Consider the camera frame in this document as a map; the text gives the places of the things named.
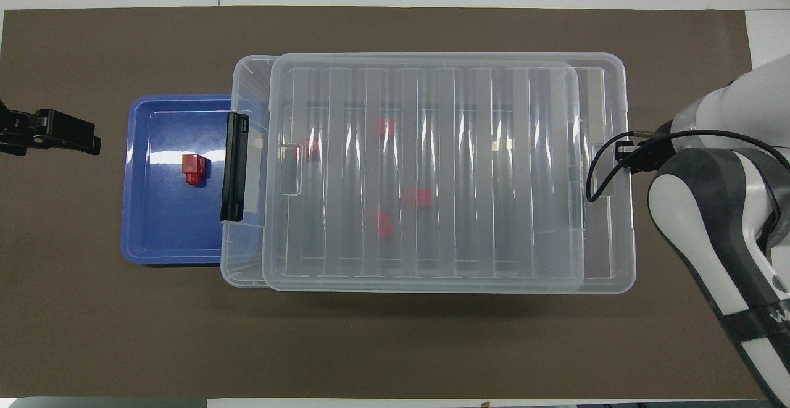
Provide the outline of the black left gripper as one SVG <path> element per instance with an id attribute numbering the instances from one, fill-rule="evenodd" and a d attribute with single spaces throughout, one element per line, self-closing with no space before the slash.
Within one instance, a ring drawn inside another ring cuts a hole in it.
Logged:
<path id="1" fill-rule="evenodd" d="M 26 155 L 25 146 L 9 143 L 38 143 L 42 149 L 101 153 L 101 138 L 96 134 L 95 124 L 54 109 L 40 109 L 38 113 L 20 112 L 1 101 L 0 151 L 14 156 Z"/>

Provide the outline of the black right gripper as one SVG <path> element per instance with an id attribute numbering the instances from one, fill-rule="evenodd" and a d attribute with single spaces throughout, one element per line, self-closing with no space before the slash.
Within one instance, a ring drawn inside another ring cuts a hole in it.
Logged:
<path id="1" fill-rule="evenodd" d="M 647 148 L 634 155 L 634 152 L 643 146 Z M 617 143 L 617 162 L 629 174 L 657 171 L 669 158 L 674 157 L 675 153 L 672 139 L 659 141 L 659 138 L 656 137 L 639 144 L 634 141 L 618 141 Z"/>

